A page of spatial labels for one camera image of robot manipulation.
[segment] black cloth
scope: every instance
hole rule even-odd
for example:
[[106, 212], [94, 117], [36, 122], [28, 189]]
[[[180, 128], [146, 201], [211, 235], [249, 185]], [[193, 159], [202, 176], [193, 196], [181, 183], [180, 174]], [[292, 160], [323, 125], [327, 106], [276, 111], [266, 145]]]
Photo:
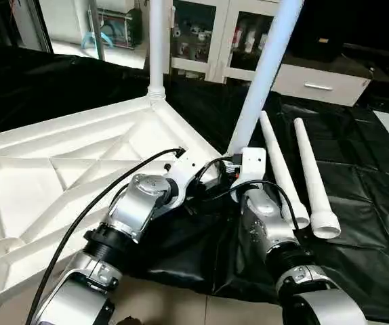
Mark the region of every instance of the black cloth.
[[[0, 48], [0, 132], [146, 94], [144, 72], [75, 56]], [[247, 88], [167, 79], [167, 101], [224, 153]], [[309, 207], [292, 121], [304, 119], [339, 238], [298, 234], [317, 263], [362, 307], [389, 322], [389, 134], [366, 107], [271, 93], [270, 117], [302, 202]], [[257, 128], [251, 146], [264, 146]], [[267, 164], [266, 179], [274, 179]], [[266, 191], [277, 202], [274, 191]], [[199, 293], [276, 303], [272, 279], [239, 241], [239, 208], [229, 198], [191, 201], [150, 224], [130, 275]]]

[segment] cabinet drawer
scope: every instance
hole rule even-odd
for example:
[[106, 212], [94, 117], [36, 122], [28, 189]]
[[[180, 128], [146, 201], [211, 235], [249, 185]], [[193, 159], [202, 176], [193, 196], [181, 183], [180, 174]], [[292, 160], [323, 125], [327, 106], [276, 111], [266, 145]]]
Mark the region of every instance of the cabinet drawer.
[[353, 106], [370, 80], [282, 64], [273, 90], [283, 95]]

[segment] black wire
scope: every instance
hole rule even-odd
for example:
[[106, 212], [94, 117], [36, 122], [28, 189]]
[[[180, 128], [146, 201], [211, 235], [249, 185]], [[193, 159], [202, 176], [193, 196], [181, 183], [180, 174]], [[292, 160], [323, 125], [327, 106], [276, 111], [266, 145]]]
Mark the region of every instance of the black wire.
[[230, 188], [229, 190], [226, 190], [225, 192], [222, 192], [216, 196], [213, 196], [212, 198], [205, 198], [203, 199], [202, 201], [204, 202], [207, 202], [207, 201], [212, 201], [212, 200], [217, 200], [218, 198], [221, 198], [233, 191], [236, 191], [238, 190], [239, 188], [242, 188], [243, 186], [246, 186], [246, 185], [249, 185], [249, 184], [254, 184], [254, 183], [261, 183], [261, 184], [268, 184], [270, 186], [274, 186], [283, 196], [283, 198], [285, 199], [285, 201], [287, 201], [287, 205], [289, 207], [289, 212], [291, 213], [291, 218], [292, 218], [292, 222], [294, 224], [294, 227], [295, 227], [295, 230], [300, 230], [300, 228], [298, 227], [298, 222], [297, 222], [297, 219], [295, 218], [295, 213], [294, 213], [294, 210], [292, 209], [292, 205], [291, 205], [291, 201], [289, 200], [288, 198], [288, 195], [286, 195], [285, 191], [283, 190], [283, 188], [281, 188], [279, 185], [277, 185], [276, 183], [273, 183], [272, 181], [264, 181], [262, 179], [256, 179], [256, 180], [253, 180], [253, 181], [245, 181], [233, 188]]
[[122, 193], [122, 191], [128, 187], [128, 184], [129, 183], [126, 183], [122, 188], [118, 190], [118, 192], [116, 192], [115, 196], [113, 196], [112, 202], [110, 202], [110, 205], [112, 205], [119, 196], [119, 194]]
[[216, 159], [213, 159], [211, 160], [209, 163], [207, 163], [200, 171], [199, 171], [199, 174], [196, 176], [196, 179], [194, 180], [194, 184], [195, 184], [195, 188], [197, 188], [199, 186], [199, 183], [201, 182], [201, 178], [202, 176], [207, 172], [207, 170], [212, 166], [214, 165], [216, 162], [218, 161], [224, 161], [224, 160], [228, 160], [228, 161], [231, 161], [232, 160], [232, 157], [219, 157], [219, 158], [216, 158]]
[[176, 152], [177, 154], [180, 154], [184, 152], [184, 149], [181, 148], [174, 148], [174, 149], [167, 149], [162, 152], [159, 152], [158, 154], [155, 154], [154, 156], [151, 156], [150, 158], [142, 161], [137, 166], [130, 169], [128, 172], [124, 173], [122, 176], [119, 176], [116, 180], [114, 180], [109, 186], [107, 186], [97, 197], [95, 197], [86, 207], [83, 211], [81, 211], [80, 215], [74, 220], [74, 222], [71, 224], [69, 229], [66, 231], [64, 237], [61, 239], [59, 246], [57, 247], [56, 251], [54, 252], [54, 255], [52, 257], [52, 260], [50, 261], [49, 265], [47, 266], [47, 269], [44, 272], [43, 278], [41, 280], [41, 283], [39, 283], [37, 292], [35, 293], [35, 297], [33, 298], [32, 305], [30, 306], [29, 314], [27, 315], [27, 320], [25, 325], [30, 325], [33, 319], [33, 316], [37, 310], [39, 301], [41, 300], [41, 296], [43, 294], [45, 285], [47, 284], [47, 281], [53, 271], [54, 265], [58, 261], [58, 258], [60, 254], [62, 253], [62, 250], [64, 249], [66, 243], [68, 242], [68, 239], [73, 234], [75, 228], [79, 225], [80, 221], [86, 216], [86, 214], [94, 207], [95, 204], [98, 203], [99, 200], [101, 200], [107, 193], [109, 193], [116, 185], [118, 185], [121, 181], [123, 181], [125, 178], [130, 176], [132, 173], [136, 172], [137, 170], [141, 169], [143, 166], [147, 165], [154, 159], [157, 159], [158, 157], [169, 154], [170, 152]]

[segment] white pole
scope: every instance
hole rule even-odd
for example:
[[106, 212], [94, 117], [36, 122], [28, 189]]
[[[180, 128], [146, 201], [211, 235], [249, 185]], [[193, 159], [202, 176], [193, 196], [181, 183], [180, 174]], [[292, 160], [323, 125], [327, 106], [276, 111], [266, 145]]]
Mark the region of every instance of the white pole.
[[255, 77], [229, 143], [228, 154], [238, 154], [249, 144], [304, 0], [281, 0], [271, 24]]
[[312, 210], [310, 215], [312, 231], [319, 238], [331, 239], [338, 237], [341, 233], [341, 227], [336, 215], [331, 210], [303, 120], [296, 118], [294, 127]]
[[163, 100], [163, 41], [164, 41], [164, 0], [150, 0], [149, 9], [149, 87], [151, 100]]
[[[306, 207], [300, 202], [300, 198], [298, 197], [297, 191], [295, 190], [291, 175], [289, 174], [287, 164], [283, 158], [281, 148], [279, 147], [276, 135], [274, 134], [270, 120], [268, 120], [268, 116], [265, 111], [261, 112], [260, 124], [262, 133], [264, 134], [268, 156], [270, 157], [270, 162], [277, 185], [283, 188], [289, 200], [291, 201], [291, 206], [295, 213], [298, 227], [305, 228], [309, 225], [308, 211], [306, 210]], [[282, 195], [280, 195], [280, 197], [282, 201], [282, 216], [294, 229], [294, 224], [292, 222], [288, 204]]]

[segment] robotic arm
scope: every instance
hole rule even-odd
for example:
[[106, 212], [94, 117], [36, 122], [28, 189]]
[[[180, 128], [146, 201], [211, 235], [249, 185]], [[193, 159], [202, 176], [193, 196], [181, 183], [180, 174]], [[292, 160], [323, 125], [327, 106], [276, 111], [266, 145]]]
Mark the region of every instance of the robotic arm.
[[[261, 179], [265, 157], [263, 149], [245, 148], [233, 186]], [[100, 226], [86, 233], [88, 243], [41, 304], [33, 324], [107, 325], [115, 308], [108, 293], [117, 287], [149, 221], [184, 202], [186, 188], [202, 166], [186, 152], [164, 176], [134, 175]], [[239, 236], [256, 243], [256, 253], [276, 282], [285, 325], [366, 324], [358, 305], [300, 246], [262, 187], [247, 185], [232, 198], [241, 205]]]

